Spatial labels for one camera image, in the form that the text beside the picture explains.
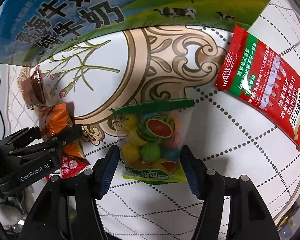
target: yellow candy ball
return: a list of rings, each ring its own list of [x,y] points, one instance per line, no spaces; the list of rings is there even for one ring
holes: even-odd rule
[[[147,144],[147,141],[142,140],[137,134],[137,128],[135,127],[129,132],[129,141],[135,146],[141,147]]]
[[[139,120],[135,114],[125,114],[122,120],[122,128],[130,131],[137,126]]]
[[[140,159],[140,148],[131,144],[127,143],[121,148],[122,157],[124,160],[135,162]]]

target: candy bag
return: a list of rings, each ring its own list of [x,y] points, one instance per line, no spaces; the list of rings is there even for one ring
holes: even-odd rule
[[[26,79],[19,78],[18,84],[27,108],[46,104],[39,66],[35,67],[34,73],[31,77]]]
[[[215,85],[269,118],[300,151],[300,76],[266,44],[236,26]]]
[[[63,129],[73,126],[66,109],[66,103],[60,103],[55,106],[38,106],[38,113],[41,136],[45,141]],[[76,158],[84,157],[79,141],[66,145],[63,148],[63,152]]]
[[[192,99],[149,101],[111,109],[125,179],[151,184],[187,181],[179,156],[190,124]]]
[[[80,171],[88,166],[87,163],[79,161],[64,153],[61,154],[61,163],[62,166],[60,169],[45,177],[46,181],[48,181],[53,175],[59,175],[62,179],[77,176]]]

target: red snack package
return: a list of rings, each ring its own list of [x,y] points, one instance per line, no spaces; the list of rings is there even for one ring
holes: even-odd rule
[[[300,76],[266,44],[236,26],[215,86],[268,117],[300,151]]]
[[[48,181],[53,175],[59,175],[62,179],[71,178],[77,176],[80,171],[82,171],[88,165],[82,161],[79,161],[67,154],[61,154],[62,166],[60,169],[56,170],[52,174],[46,176],[46,181]]]
[[[31,77],[23,80],[19,79],[18,83],[27,108],[46,104],[39,65],[35,67],[34,73]]]

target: black clamp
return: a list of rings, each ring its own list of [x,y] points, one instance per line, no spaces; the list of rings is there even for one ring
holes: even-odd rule
[[[223,177],[195,159],[188,146],[183,147],[180,161],[192,193],[204,199],[192,240],[218,239],[224,196],[231,199],[226,240],[280,240],[271,214],[248,176]]]
[[[82,127],[73,126],[46,142],[39,127],[24,128],[0,141],[0,195],[11,196],[61,167],[63,147],[82,136]]]

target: colorful candy ball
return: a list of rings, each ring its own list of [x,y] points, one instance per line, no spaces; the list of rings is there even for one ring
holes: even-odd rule
[[[169,162],[168,160],[164,158],[160,158],[151,165],[152,170],[162,170],[168,174],[174,171],[176,167],[175,162]]]
[[[182,137],[181,135],[176,132],[170,138],[165,140],[164,146],[167,149],[180,149],[182,147]]]
[[[127,143],[121,148],[122,157],[124,160],[135,162],[140,159],[140,148]]]
[[[162,157],[171,162],[176,162],[180,156],[180,150],[163,149],[161,152]]]
[[[131,129],[131,131],[129,132],[129,141],[130,143],[132,143],[135,146],[141,147],[145,144],[147,144],[147,141],[142,140],[138,134],[137,134],[137,128],[133,128]]]
[[[141,149],[141,157],[145,162],[153,163],[160,158],[160,147],[156,143],[147,143]]]
[[[126,131],[130,131],[135,128],[139,120],[135,114],[125,114],[122,119],[122,128]]]
[[[143,160],[138,160],[136,162],[129,162],[127,161],[125,163],[126,167],[131,167],[131,168],[134,168],[135,170],[149,170],[151,169],[151,163],[147,163],[147,162],[144,162]]]

